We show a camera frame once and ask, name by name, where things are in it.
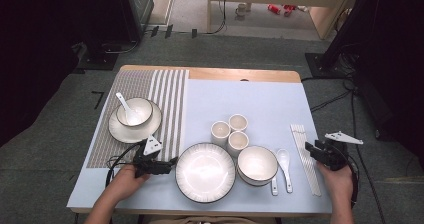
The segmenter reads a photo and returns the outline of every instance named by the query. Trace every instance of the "wooden table edge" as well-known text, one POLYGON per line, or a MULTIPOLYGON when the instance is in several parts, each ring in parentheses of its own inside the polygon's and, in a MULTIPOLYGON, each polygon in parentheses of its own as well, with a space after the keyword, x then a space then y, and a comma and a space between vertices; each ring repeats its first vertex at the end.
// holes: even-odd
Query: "wooden table edge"
MULTIPOLYGON (((92 208, 70 208, 74 213, 90 213, 92 208)), ((116 214, 160 216, 234 216, 234 217, 319 217, 329 218, 331 213, 283 213, 283 212, 222 212, 222 211, 164 211, 115 208, 116 214)))
POLYGON ((190 79, 201 80, 228 80, 228 81, 257 81, 257 82, 287 82, 300 83, 300 76, 295 71, 258 70, 258 69, 230 69, 209 67, 182 67, 182 66, 145 66, 124 65, 120 70, 189 70, 190 79))

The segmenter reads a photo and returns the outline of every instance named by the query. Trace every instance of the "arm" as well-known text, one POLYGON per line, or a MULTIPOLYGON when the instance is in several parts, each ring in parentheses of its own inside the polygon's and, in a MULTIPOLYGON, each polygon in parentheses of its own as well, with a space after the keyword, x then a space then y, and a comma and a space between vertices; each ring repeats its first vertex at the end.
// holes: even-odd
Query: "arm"
POLYGON ((133 165, 125 165, 119 170, 112 182, 94 203, 90 215, 84 222, 85 224, 109 223, 118 202, 130 197, 150 177, 150 175, 145 174, 134 178, 135 171, 133 165))
POLYGON ((324 176, 333 204, 331 224, 353 224, 350 199, 353 192, 352 172, 348 166, 338 171, 331 171, 324 164, 317 162, 318 169, 324 176))

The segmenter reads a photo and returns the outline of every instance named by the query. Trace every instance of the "gray striped placemat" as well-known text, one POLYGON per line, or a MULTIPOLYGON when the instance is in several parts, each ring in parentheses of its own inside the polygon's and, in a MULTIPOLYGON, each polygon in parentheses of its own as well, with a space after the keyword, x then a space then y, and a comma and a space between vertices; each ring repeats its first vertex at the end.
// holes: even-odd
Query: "gray striped placemat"
MULTIPOLYGON (((162 123, 154 137, 162 142, 158 160, 168 161, 182 151, 183 111, 188 70, 121 70, 115 77, 95 137, 87 168, 105 168, 113 156, 121 155, 129 144, 116 140, 109 132, 109 117, 121 103, 115 94, 125 99, 141 97, 153 101, 162 112, 162 123)), ((124 160, 131 161, 137 148, 128 152, 124 160)))

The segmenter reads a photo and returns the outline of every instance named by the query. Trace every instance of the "dinner plate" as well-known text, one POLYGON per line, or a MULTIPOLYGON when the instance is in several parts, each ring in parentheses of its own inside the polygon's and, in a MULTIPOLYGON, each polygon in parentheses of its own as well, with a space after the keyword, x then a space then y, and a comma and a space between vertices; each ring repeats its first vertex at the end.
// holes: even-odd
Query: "dinner plate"
POLYGON ((233 187, 236 171, 233 159, 220 146, 201 143, 189 147, 176 166, 176 180, 189 199, 209 203, 223 198, 233 187))
POLYGON ((109 118, 109 132, 118 141, 124 143, 140 142, 156 132, 162 122, 162 113, 159 107, 150 101, 153 107, 152 116, 138 126, 125 126, 117 118, 115 108, 109 118))

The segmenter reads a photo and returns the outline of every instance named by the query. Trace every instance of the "chopsticks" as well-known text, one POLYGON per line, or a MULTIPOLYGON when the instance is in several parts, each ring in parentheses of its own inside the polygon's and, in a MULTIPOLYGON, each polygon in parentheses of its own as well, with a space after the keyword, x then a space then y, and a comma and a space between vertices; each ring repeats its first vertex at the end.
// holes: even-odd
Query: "chopsticks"
POLYGON ((292 130, 293 138, 296 142, 297 150, 299 151, 299 155, 302 160, 303 169, 305 170, 309 186, 311 187, 312 194, 315 196, 321 196, 321 190, 319 188, 312 158, 309 152, 305 149, 305 142, 307 141, 305 128, 303 125, 298 124, 291 124, 290 127, 292 130))

